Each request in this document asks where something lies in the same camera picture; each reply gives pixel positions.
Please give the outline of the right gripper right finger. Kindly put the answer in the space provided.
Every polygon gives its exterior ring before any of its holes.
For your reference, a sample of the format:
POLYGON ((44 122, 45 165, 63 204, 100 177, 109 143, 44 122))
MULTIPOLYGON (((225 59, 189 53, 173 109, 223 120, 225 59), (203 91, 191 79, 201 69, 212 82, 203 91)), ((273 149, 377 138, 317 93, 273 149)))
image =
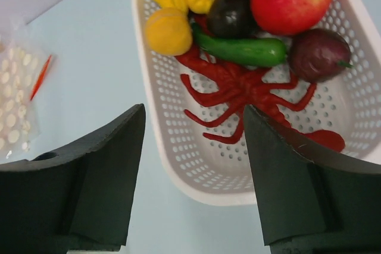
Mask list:
POLYGON ((380 166, 325 148, 248 106, 246 145, 271 253, 379 253, 380 166))

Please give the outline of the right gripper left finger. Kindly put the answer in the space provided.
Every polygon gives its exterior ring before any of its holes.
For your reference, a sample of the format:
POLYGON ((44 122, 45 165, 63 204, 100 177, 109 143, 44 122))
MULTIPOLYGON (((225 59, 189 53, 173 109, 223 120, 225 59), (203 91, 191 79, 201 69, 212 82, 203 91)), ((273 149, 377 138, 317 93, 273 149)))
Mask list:
POLYGON ((117 252, 127 242, 143 104, 35 159, 1 165, 1 252, 117 252))

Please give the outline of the pile of spare zip bags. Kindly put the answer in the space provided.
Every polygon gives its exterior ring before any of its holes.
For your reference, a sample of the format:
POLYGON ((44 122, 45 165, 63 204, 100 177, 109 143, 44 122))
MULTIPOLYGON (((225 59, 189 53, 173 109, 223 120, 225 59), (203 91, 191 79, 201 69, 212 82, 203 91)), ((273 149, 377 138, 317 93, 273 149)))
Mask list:
POLYGON ((40 134, 33 100, 55 56, 32 39, 22 21, 1 32, 1 163, 28 152, 40 134))

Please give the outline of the red chili toy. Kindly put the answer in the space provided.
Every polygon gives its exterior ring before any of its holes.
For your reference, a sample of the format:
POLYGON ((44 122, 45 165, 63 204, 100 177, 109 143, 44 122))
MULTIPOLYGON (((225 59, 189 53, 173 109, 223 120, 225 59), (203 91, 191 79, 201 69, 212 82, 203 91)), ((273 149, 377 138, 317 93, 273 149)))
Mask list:
POLYGON ((263 77, 269 72, 269 68, 249 70, 243 66, 221 59, 212 63, 210 57, 206 59, 200 57, 200 48, 197 44, 193 44, 190 50, 182 55, 178 55, 176 59, 185 67, 217 84, 218 91, 201 93, 192 87, 189 75, 181 74, 180 79, 182 83, 197 103, 203 107, 212 107, 219 104, 227 104, 228 106, 223 114, 210 122, 201 120, 188 109, 184 111, 187 117, 207 128, 220 126, 233 114, 239 117, 237 128, 229 137, 203 133, 205 138, 224 144, 232 145, 241 139, 243 135, 243 111, 246 105, 254 105, 270 118, 281 123, 281 125, 290 127, 291 124, 279 111, 279 107, 283 106, 295 112, 302 111, 312 100, 317 89, 317 85, 312 83, 298 102, 289 102, 280 96, 272 94, 271 91, 293 90, 299 83, 296 75, 290 74, 290 80, 286 83, 265 83, 263 82, 263 77))

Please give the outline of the dark red passionfruit toy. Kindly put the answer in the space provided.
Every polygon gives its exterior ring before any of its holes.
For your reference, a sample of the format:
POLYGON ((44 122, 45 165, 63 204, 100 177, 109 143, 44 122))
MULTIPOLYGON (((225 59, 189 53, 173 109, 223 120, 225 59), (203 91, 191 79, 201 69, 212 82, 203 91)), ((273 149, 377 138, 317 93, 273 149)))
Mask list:
POLYGON ((351 50, 345 39, 331 30, 315 28, 293 37, 288 64, 309 83, 328 81, 351 68, 351 50))

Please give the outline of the green chili toy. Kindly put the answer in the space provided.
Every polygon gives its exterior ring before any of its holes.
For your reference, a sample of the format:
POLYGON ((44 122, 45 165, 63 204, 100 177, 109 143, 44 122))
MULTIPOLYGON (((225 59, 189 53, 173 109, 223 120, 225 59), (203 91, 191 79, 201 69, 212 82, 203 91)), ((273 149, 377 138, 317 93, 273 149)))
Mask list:
POLYGON ((195 43, 218 59, 238 65, 270 68, 283 64, 287 58, 287 46, 280 39, 223 39, 207 35, 197 23, 192 23, 191 28, 195 43))

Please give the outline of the orange toy fruit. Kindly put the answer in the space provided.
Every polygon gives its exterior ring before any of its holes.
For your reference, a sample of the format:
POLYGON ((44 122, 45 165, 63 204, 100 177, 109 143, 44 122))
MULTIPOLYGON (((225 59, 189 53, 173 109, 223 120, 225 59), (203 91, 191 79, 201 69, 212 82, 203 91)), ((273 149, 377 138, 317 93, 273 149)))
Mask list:
POLYGON ((178 56, 192 45, 192 31, 185 13, 177 8, 162 8, 154 12, 145 24, 148 46, 161 55, 178 56))

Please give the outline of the dark purple plum toy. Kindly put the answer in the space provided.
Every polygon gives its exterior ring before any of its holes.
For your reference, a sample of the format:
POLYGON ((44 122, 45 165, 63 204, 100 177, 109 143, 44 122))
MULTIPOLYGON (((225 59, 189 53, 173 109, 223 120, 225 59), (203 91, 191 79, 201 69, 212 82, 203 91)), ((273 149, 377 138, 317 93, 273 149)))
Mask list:
POLYGON ((207 29, 217 37, 239 39, 256 28, 250 0, 215 0, 207 14, 207 29))

